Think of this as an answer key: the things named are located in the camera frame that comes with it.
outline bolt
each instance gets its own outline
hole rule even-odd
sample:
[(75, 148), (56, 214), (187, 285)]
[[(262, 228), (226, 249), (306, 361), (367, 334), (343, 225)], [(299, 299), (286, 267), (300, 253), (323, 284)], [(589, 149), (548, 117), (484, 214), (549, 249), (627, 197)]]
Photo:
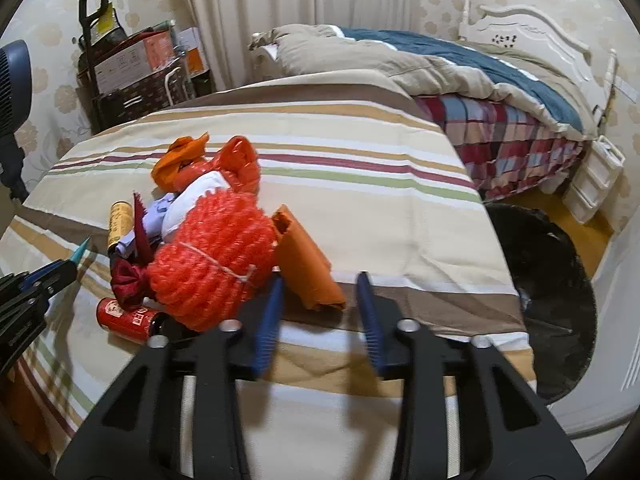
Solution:
[(146, 342), (146, 345), (149, 346), (149, 348), (164, 348), (168, 344), (169, 338), (165, 335), (159, 334), (151, 336)]
[(485, 335), (475, 335), (471, 338), (471, 344), (476, 348), (489, 348), (491, 340)]
[(420, 323), (415, 319), (401, 319), (396, 326), (402, 332), (418, 332), (420, 330)]
[(242, 328), (242, 322), (237, 319), (225, 319), (218, 325), (218, 328), (222, 332), (237, 332)]

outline string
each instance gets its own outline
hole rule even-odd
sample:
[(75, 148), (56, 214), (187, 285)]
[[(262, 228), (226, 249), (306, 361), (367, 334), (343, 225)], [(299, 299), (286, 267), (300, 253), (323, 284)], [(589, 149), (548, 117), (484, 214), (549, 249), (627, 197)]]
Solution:
[(195, 253), (198, 253), (200, 256), (206, 258), (212, 264), (214, 264), (217, 268), (219, 268), (220, 270), (224, 270), (227, 274), (230, 274), (234, 278), (237, 278), (241, 283), (249, 283), (249, 285), (251, 285), (251, 283), (249, 282), (249, 279), (251, 278), (251, 275), (254, 273), (254, 270), (257, 268), (254, 264), (250, 264), (249, 265), (249, 272), (247, 272), (247, 274), (245, 276), (241, 276), (240, 274), (236, 274), (235, 272), (233, 272), (228, 267), (225, 267), (224, 265), (222, 265), (219, 261), (217, 261), (216, 259), (214, 259), (211, 256), (209, 256), (207, 253), (204, 253), (199, 248), (194, 247), (191, 244), (188, 244), (186, 242), (178, 242), (178, 243), (180, 245), (182, 245), (183, 247), (186, 247), (187, 249), (191, 249)]

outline mattress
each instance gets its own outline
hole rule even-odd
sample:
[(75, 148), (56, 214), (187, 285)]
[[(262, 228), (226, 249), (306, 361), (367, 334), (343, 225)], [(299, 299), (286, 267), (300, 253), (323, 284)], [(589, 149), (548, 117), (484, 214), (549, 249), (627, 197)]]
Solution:
[[(18, 361), (60, 455), (136, 346), (95, 319), (111, 297), (108, 211), (157, 193), (150, 170), (178, 136), (208, 131), (207, 154), (247, 136), (262, 171), (259, 205), (293, 211), (333, 264), (353, 306), (357, 272), (434, 332), (488, 334), (527, 381), (532, 353), (520, 304), (480, 197), (439, 127), (374, 71), (282, 79), (207, 96), (116, 126), (71, 149), (31, 193), (0, 239), (2, 272), (66, 258), (87, 236), (78, 283), (57, 295), (59, 316)], [(190, 471), (193, 381), (183, 397), (182, 468)], [(273, 365), (240, 384), (255, 478), (388, 478), (401, 382), (369, 365), (356, 310), (286, 306)], [(450, 444), (455, 396), (447, 389)], [(451, 454), (451, 470), (457, 454)]]
[(504, 103), (457, 94), (417, 96), (415, 101), (449, 137), (487, 201), (541, 184), (568, 170), (582, 153), (583, 142), (565, 139)]

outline fan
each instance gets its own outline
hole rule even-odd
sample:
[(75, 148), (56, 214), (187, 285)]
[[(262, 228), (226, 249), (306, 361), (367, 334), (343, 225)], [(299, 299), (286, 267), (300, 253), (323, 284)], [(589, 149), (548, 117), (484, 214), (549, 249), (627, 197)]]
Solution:
[(23, 40), (0, 48), (0, 182), (11, 198), (24, 202), (29, 193), (22, 181), (24, 150), (15, 133), (31, 111), (31, 61)]

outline yellow can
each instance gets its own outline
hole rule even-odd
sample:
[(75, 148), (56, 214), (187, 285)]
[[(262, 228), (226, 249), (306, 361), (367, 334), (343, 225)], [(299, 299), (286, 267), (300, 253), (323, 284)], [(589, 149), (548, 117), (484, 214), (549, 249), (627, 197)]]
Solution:
[(113, 250), (118, 241), (133, 229), (133, 208), (129, 202), (116, 202), (109, 211), (109, 238), (107, 247)]

